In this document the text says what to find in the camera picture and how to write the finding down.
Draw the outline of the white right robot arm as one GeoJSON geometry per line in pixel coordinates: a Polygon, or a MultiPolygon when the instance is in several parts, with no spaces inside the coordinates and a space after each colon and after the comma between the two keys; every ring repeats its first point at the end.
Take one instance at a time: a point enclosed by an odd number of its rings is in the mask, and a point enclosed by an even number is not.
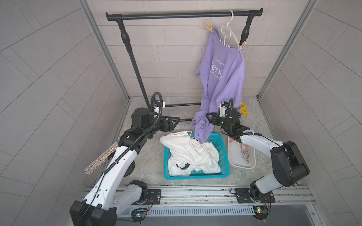
{"type": "Polygon", "coordinates": [[[208,113],[206,117],[211,124],[221,127],[229,138],[253,147],[271,159],[272,172],[250,184],[248,197],[252,202],[265,202],[273,190],[293,186],[309,175],[309,167],[294,142],[275,141],[256,133],[242,125],[237,115],[228,113],[221,117],[218,113],[208,113]]]}

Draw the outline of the white plastic hanger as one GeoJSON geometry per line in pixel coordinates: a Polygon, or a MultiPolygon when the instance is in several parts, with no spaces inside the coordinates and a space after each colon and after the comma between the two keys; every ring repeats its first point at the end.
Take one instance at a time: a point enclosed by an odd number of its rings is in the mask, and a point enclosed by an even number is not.
{"type": "Polygon", "coordinates": [[[226,38],[234,38],[235,43],[236,43],[236,46],[237,46],[237,49],[238,49],[238,51],[240,51],[239,41],[238,41],[236,35],[234,34],[233,30],[232,30],[231,27],[230,27],[230,23],[232,22],[232,20],[233,20],[233,18],[234,18],[234,12],[233,12],[232,10],[230,10],[230,13],[231,13],[231,18],[230,18],[230,20],[227,22],[227,24],[226,24],[226,26],[225,26],[225,27],[229,30],[229,34],[227,34],[227,33],[223,30],[224,26],[222,25],[222,27],[221,27],[221,33],[222,33],[222,35],[223,35],[223,39],[220,39],[220,41],[221,41],[222,45],[224,45],[225,47],[230,48],[231,46],[226,43],[226,38]]]}

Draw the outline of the purple t-shirt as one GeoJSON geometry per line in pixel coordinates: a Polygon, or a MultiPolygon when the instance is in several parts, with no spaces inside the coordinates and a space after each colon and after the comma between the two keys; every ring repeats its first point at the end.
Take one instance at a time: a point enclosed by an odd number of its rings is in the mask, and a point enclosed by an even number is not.
{"type": "Polygon", "coordinates": [[[222,44],[221,39],[216,27],[208,33],[206,50],[196,72],[196,76],[201,78],[203,93],[200,110],[193,117],[191,125],[195,126],[194,137],[202,144],[214,129],[206,114],[218,113],[220,104],[230,99],[233,99],[233,106],[237,109],[242,102],[244,56],[238,48],[228,48],[222,44]]]}

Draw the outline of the pink clothespin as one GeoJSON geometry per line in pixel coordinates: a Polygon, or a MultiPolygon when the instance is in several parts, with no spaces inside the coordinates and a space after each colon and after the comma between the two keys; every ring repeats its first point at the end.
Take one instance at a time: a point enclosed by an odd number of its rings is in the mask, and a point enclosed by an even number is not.
{"type": "Polygon", "coordinates": [[[238,51],[242,51],[244,49],[245,45],[246,45],[246,42],[245,41],[242,42],[242,44],[238,46],[238,51]]]}

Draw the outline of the white garment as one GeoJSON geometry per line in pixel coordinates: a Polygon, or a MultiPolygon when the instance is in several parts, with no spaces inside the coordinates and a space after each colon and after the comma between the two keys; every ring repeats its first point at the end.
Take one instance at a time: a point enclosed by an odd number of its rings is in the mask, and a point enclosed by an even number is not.
{"type": "Polygon", "coordinates": [[[205,174],[221,172],[218,162],[219,152],[209,142],[209,151],[204,151],[188,132],[169,133],[160,138],[160,142],[169,149],[171,156],[167,161],[172,177],[188,177],[193,171],[205,174]]]}

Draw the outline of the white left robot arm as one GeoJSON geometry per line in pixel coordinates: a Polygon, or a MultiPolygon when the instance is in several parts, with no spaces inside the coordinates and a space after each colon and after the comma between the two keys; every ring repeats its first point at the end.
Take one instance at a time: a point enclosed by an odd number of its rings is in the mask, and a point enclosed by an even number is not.
{"type": "Polygon", "coordinates": [[[135,202],[148,198],[147,183],[134,180],[119,195],[117,188],[134,169],[134,160],[148,138],[158,131],[171,132],[179,117],[163,116],[162,110],[137,108],[132,114],[132,126],[108,151],[114,156],[99,181],[82,201],[75,201],[70,216],[75,226],[114,226],[118,217],[135,202]]]}

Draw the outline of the beige clothespin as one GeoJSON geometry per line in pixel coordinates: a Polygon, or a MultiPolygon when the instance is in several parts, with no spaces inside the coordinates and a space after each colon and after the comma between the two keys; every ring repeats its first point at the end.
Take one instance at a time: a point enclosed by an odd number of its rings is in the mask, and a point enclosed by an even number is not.
{"type": "Polygon", "coordinates": [[[213,26],[209,23],[209,21],[207,20],[207,19],[205,19],[205,22],[206,22],[206,24],[207,24],[207,27],[206,27],[206,29],[209,31],[209,32],[214,32],[214,28],[213,28],[213,26]]]}

